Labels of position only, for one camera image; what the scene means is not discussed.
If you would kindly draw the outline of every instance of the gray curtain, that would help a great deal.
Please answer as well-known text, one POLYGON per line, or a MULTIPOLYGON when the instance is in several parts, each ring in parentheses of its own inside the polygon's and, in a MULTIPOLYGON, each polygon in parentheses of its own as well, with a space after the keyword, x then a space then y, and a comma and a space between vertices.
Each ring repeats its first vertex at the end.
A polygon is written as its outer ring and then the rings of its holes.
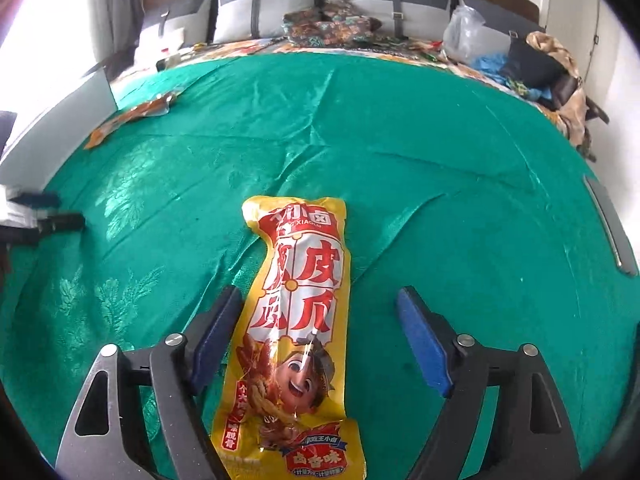
POLYGON ((111 80, 133 63, 144 11, 142 0, 88 0, 95 59, 111 80))
POLYGON ((4 152, 6 142, 11 137, 11 131, 14 129, 15 118, 14 112, 5 112, 0 110, 0 155, 4 152))

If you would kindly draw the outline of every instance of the metal screw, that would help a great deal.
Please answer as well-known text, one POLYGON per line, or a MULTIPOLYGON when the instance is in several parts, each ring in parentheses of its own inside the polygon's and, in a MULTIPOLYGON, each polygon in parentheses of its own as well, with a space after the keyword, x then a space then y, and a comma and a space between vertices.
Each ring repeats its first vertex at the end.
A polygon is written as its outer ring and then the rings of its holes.
POLYGON ((100 349, 100 355, 103 357, 111 357, 117 351, 118 351, 118 347, 113 343, 109 343, 108 345, 105 345, 100 349))
POLYGON ((531 357, 535 357, 536 355, 538 355, 538 349, 530 343, 527 343, 526 345, 524 345, 522 347, 522 351, 531 357))
POLYGON ((184 336, 182 334, 178 334, 178 333, 169 334, 164 340, 164 344, 167 346, 178 346, 183 339, 184 339, 184 336))
POLYGON ((458 344, 460 346, 469 348, 470 346, 473 346, 476 344, 476 340, 473 339, 469 334, 460 334, 458 336, 458 344))

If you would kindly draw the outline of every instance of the yellow snack package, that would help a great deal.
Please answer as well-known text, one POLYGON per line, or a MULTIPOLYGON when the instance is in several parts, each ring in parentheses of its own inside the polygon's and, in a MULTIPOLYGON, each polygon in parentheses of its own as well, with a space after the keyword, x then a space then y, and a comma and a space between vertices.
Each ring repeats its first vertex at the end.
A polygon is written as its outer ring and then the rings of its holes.
POLYGON ((231 339, 213 445, 237 480, 362 480, 358 425, 344 411, 346 206, 254 196, 242 214, 268 251, 231 339))

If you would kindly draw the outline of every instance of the green bedsheet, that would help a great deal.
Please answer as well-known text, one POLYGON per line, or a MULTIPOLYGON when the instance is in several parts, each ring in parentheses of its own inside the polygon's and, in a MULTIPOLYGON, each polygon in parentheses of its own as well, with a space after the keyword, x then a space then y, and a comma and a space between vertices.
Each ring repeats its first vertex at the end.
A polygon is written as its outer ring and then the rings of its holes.
MULTIPOLYGON (((395 294, 409 284, 484 345, 535 343, 582 461, 594 456, 622 400, 640 285, 616 270, 581 181, 590 170, 543 115, 437 70, 321 54, 169 70, 132 83, 120 105, 177 86, 171 113, 77 151, 50 183, 87 231, 12 251, 1 378, 50 460, 102 345, 151 346, 223 285, 247 292, 265 255, 242 220, 254 194, 347 204, 346 407, 371 480, 404 478, 442 405, 396 320, 395 294)), ((157 433, 153 408, 145 392, 157 433)))

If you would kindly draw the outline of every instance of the blue gripper pad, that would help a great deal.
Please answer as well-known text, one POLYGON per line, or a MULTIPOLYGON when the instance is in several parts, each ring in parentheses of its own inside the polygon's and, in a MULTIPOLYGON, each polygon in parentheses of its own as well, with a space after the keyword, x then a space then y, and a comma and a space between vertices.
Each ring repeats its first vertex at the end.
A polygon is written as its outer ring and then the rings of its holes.
POLYGON ((452 338, 455 338, 456 333, 442 316, 428 309, 412 286, 400 289, 396 309, 424 381, 441 396, 447 397, 453 388, 453 380, 443 344, 450 345, 453 350, 452 338), (430 324, 430 318, 436 326, 430 324))
POLYGON ((202 393, 218 371, 242 312, 242 293, 234 286, 226 287, 211 310, 216 315, 193 355, 193 372, 189 382, 195 395, 202 393))

